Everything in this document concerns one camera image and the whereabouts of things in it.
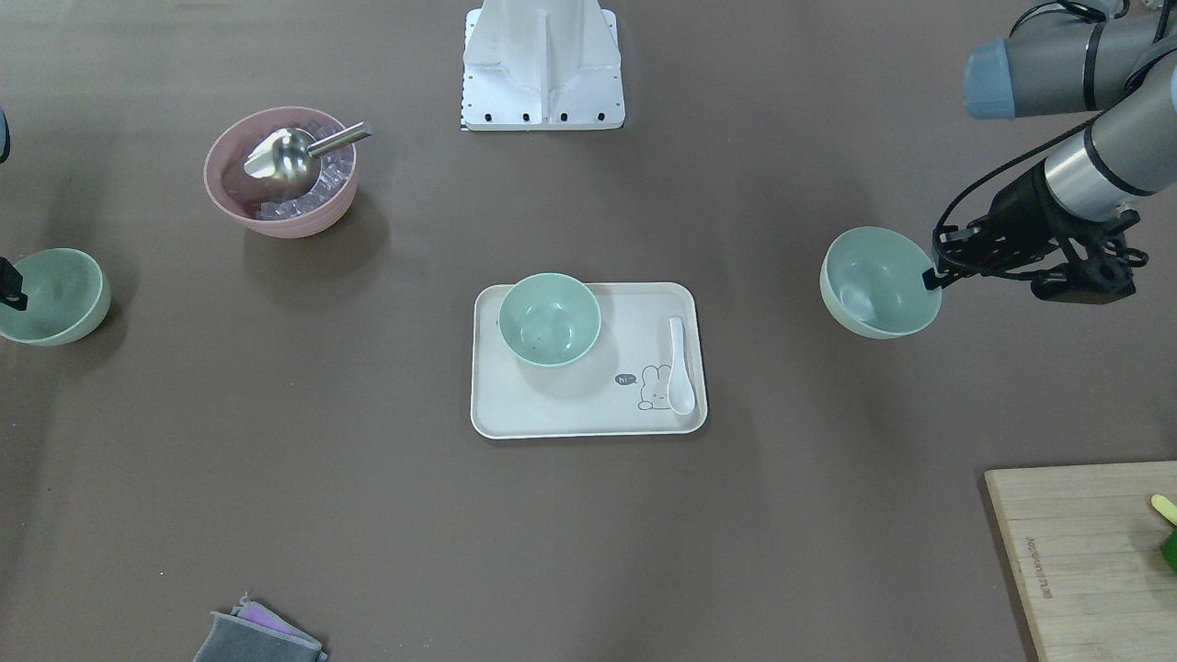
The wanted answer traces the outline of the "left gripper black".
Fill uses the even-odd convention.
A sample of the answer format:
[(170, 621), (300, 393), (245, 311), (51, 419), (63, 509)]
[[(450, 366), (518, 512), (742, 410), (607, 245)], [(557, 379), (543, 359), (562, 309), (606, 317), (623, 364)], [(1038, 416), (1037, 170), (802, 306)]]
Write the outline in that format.
[(920, 273), (936, 291), (976, 274), (1009, 274), (1060, 249), (1065, 260), (1042, 274), (1078, 274), (1080, 256), (1071, 244), (1084, 219), (1057, 200), (1046, 164), (1035, 164), (1000, 188), (976, 226), (944, 226), (932, 234), (932, 267)]

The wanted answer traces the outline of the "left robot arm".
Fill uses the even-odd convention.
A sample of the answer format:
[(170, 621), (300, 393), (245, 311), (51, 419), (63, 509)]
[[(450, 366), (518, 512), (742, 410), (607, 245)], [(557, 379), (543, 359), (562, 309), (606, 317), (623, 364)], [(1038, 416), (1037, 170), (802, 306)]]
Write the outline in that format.
[(1137, 204), (1173, 185), (1173, 2), (1130, 16), (1126, 1), (1042, 1), (963, 72), (975, 119), (1090, 113), (1025, 155), (1030, 168), (988, 213), (933, 230), (935, 291), (967, 277), (1029, 282), (1043, 302), (1131, 296), (1148, 253), (1128, 245)]

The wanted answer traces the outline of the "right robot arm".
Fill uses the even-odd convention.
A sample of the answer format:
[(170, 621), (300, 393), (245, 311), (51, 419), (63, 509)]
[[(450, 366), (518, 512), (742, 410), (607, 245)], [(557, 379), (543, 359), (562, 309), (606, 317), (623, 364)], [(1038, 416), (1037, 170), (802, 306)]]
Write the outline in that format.
[[(1, 164), (7, 163), (11, 155), (11, 131), (6, 114), (1, 110)], [(5, 306), (24, 313), (27, 310), (27, 294), (24, 292), (24, 277), (16, 271), (14, 264), (1, 257), (1, 302)]]

